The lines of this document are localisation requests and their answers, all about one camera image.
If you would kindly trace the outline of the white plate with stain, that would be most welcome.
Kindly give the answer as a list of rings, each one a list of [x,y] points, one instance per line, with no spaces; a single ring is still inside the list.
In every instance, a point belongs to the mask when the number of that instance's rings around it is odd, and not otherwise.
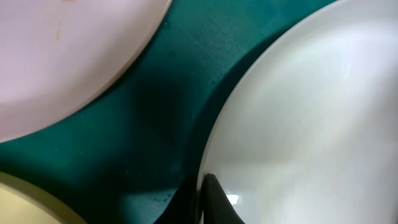
[[[1,141],[78,111],[138,58],[171,0],[1,0]]]

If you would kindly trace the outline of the teal plastic tray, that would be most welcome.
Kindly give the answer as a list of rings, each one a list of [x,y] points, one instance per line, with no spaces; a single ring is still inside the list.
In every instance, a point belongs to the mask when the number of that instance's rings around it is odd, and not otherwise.
[[[63,121],[1,144],[1,170],[88,223],[153,223],[196,175],[241,77],[273,41],[331,0],[174,1],[147,48]]]

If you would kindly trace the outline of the yellow plate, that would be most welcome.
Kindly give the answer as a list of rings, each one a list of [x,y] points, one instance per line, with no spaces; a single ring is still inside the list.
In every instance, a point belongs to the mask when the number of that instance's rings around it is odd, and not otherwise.
[[[68,205],[45,190],[1,173],[1,224],[86,224]]]

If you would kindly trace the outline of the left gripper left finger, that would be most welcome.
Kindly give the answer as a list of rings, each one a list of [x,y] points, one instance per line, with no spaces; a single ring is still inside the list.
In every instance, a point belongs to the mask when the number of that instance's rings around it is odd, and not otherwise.
[[[194,224],[197,179],[188,175],[154,224]]]

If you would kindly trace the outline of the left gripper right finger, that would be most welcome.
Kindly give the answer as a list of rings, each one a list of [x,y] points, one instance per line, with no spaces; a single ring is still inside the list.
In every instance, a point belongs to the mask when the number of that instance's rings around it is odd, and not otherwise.
[[[204,224],[244,224],[214,174],[206,174],[201,185]]]

